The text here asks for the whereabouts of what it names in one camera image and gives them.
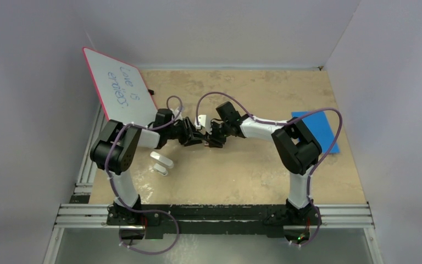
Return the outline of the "white stapler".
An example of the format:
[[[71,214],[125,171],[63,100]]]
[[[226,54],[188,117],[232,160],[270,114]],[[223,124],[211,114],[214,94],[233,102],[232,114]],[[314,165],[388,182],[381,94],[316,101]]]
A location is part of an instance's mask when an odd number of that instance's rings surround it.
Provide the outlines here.
[[[164,167],[166,168],[173,168],[174,167],[174,162],[167,158],[164,155],[161,155],[155,151],[152,151],[149,156],[154,159],[156,162],[161,163]]]

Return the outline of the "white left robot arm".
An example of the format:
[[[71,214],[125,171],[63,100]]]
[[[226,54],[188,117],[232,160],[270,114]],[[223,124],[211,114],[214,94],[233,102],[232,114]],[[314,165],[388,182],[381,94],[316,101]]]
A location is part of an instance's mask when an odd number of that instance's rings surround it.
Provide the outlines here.
[[[120,217],[129,225],[137,224],[142,213],[156,212],[142,209],[140,195],[129,173],[136,150],[141,144],[149,149],[160,149],[169,140],[191,146],[202,143],[204,135],[188,117],[180,118],[180,113],[161,108],[148,126],[109,120],[91,147],[90,159],[106,172],[114,193],[114,206],[121,208]]]

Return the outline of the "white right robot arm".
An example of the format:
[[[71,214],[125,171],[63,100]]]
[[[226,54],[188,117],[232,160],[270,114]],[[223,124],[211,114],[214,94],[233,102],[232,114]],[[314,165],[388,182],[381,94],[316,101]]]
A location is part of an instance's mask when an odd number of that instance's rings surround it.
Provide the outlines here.
[[[216,108],[219,119],[206,115],[195,118],[195,127],[204,129],[209,147],[222,148],[229,136],[253,138],[274,143],[282,164],[290,173],[289,207],[286,216],[294,224],[308,217],[311,207],[310,173],[319,160],[322,148],[302,120],[258,119],[251,114],[240,115],[230,102]]]

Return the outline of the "red framed whiteboard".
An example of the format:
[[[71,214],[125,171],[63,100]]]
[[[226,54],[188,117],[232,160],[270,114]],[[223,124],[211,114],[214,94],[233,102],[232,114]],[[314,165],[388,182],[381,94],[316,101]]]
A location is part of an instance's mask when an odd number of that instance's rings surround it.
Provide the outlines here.
[[[157,106],[136,67],[88,47],[82,52],[108,120],[144,127],[155,120]]]

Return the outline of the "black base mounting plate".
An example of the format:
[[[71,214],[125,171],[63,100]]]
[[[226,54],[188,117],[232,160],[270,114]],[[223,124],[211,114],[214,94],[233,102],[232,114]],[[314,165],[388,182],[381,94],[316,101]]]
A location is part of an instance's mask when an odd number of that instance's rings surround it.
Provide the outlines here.
[[[144,227],[148,239],[165,234],[265,235],[302,241],[322,224],[311,205],[297,210],[289,203],[266,205],[143,204],[132,212],[117,204],[107,208],[109,226]]]

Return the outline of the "blue notebook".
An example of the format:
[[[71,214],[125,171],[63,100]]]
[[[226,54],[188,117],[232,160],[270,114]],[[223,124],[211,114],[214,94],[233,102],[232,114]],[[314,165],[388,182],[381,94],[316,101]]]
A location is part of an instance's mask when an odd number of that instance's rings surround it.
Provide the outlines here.
[[[330,147],[335,134],[324,112],[318,112],[303,119],[305,125],[312,132],[324,153]]]

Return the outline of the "aluminium frame rail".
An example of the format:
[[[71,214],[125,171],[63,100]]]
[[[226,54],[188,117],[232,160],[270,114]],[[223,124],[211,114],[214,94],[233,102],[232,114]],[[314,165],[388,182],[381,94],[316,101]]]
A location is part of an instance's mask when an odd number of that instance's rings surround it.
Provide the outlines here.
[[[107,227],[107,205],[61,204],[55,220],[58,228]],[[374,228],[369,205],[319,205],[323,228]]]

